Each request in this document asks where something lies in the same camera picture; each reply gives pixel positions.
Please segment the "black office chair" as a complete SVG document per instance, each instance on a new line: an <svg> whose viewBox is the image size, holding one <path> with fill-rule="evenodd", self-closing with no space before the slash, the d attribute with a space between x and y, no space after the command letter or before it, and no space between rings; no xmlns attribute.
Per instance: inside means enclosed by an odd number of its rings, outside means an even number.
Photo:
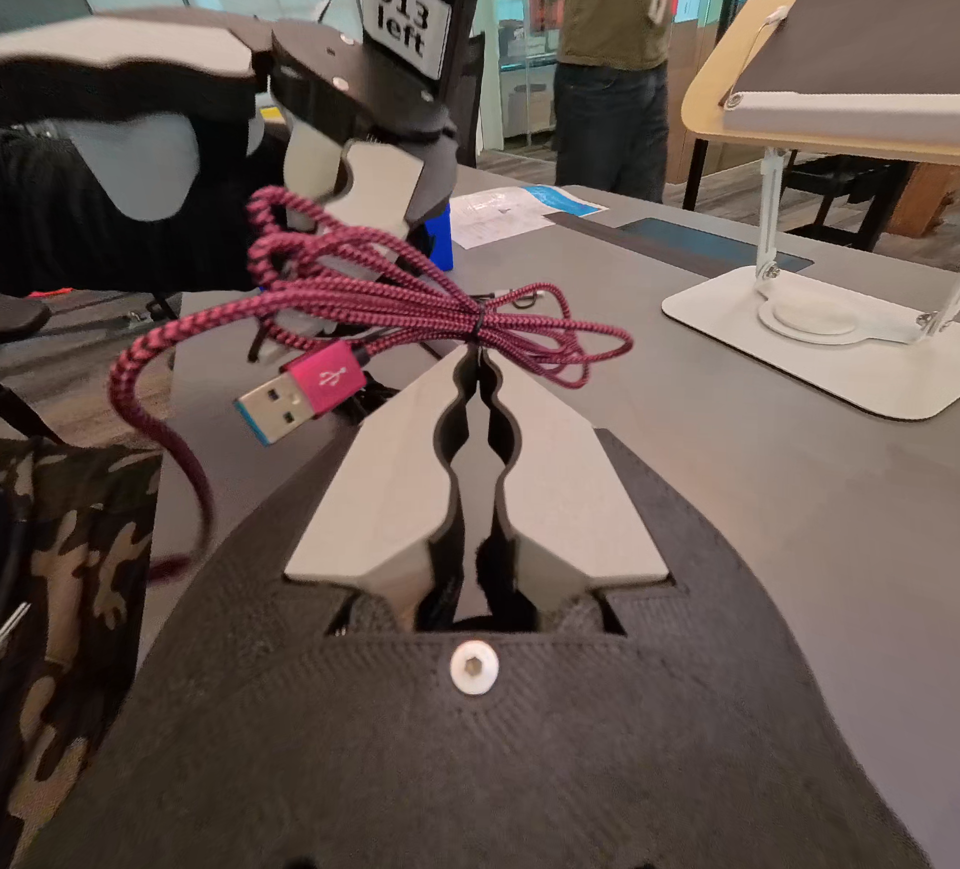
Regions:
<svg viewBox="0 0 960 869"><path fill-rule="evenodd" d="M469 168L477 167L485 49L486 35L483 32L466 40L460 75L455 79L450 74L448 80L445 103L448 124L438 137L440 143L456 143L457 163Z"/></svg>

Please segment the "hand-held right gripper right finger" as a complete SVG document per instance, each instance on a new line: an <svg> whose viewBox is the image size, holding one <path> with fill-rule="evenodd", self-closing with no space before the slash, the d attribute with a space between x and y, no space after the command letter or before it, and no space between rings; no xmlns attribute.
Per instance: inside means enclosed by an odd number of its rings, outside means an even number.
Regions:
<svg viewBox="0 0 960 869"><path fill-rule="evenodd" d="M488 445L504 464L494 520L514 587L543 616L670 572L594 425L502 353L481 354Z"/></svg>

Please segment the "camouflage pants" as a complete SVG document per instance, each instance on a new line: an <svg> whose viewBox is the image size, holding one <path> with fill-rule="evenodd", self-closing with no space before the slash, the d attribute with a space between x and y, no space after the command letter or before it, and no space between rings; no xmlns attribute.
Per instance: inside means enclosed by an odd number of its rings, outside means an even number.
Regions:
<svg viewBox="0 0 960 869"><path fill-rule="evenodd" d="M162 456L1 446L1 865L14 867L134 681Z"/></svg>

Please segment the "blue bin with white label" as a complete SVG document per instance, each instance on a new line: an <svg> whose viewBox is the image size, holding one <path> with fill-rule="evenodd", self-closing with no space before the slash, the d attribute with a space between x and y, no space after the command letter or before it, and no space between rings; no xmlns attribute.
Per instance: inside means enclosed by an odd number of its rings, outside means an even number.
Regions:
<svg viewBox="0 0 960 869"><path fill-rule="evenodd" d="M424 220L423 227L430 240L431 262L439 270L449 273L454 268L450 201L439 214Z"/></svg>

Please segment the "printed paper sheet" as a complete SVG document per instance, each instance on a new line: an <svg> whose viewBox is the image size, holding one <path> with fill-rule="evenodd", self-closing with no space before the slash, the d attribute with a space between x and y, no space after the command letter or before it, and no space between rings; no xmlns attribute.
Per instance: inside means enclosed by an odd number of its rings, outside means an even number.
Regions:
<svg viewBox="0 0 960 869"><path fill-rule="evenodd" d="M552 225L552 215L586 217L606 209L545 184L481 190L451 199L450 236L471 250Z"/></svg>

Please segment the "wooden board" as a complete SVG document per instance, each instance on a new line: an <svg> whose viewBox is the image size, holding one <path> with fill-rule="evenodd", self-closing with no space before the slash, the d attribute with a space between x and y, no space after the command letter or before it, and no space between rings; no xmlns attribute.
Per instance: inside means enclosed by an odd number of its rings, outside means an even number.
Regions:
<svg viewBox="0 0 960 869"><path fill-rule="evenodd" d="M694 135L721 143L767 148L800 148L815 152L851 151L890 160L957 166L958 148L881 138L876 141L801 135L795 127L735 130L725 120L724 105L738 79L762 45L783 22L796 0L747 0L726 34L715 45L684 96L683 125Z"/></svg>

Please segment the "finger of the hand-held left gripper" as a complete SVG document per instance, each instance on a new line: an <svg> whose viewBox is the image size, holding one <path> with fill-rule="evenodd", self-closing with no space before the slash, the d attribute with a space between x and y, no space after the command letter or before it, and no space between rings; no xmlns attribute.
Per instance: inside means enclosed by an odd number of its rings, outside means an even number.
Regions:
<svg viewBox="0 0 960 869"><path fill-rule="evenodd" d="M346 225L406 241L407 210L424 163L387 143L344 144L309 125L293 125L283 162L284 186Z"/></svg>
<svg viewBox="0 0 960 869"><path fill-rule="evenodd" d="M6 33L3 127L52 123L114 207L174 216L202 170L202 133L229 160L259 147L265 23L215 10L107 11Z"/></svg>

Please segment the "person's left hand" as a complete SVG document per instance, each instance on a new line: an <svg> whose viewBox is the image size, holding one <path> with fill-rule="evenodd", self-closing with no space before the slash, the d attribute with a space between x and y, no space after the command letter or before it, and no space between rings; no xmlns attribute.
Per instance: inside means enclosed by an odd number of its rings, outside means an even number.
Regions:
<svg viewBox="0 0 960 869"><path fill-rule="evenodd" d="M123 214L67 139L3 129L2 293L252 289L247 252L257 232L246 206L283 183L289 134L269 125L234 161L224 132L200 129L198 176L179 211L156 222Z"/></svg>

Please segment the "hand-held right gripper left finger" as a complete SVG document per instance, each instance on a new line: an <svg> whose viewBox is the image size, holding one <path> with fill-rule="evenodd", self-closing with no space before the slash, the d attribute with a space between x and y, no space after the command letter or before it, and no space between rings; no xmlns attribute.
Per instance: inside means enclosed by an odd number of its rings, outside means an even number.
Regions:
<svg viewBox="0 0 960 869"><path fill-rule="evenodd" d="M457 347L368 416L284 576L385 600L399 619L451 619L465 523L452 469L470 437L478 349Z"/></svg>

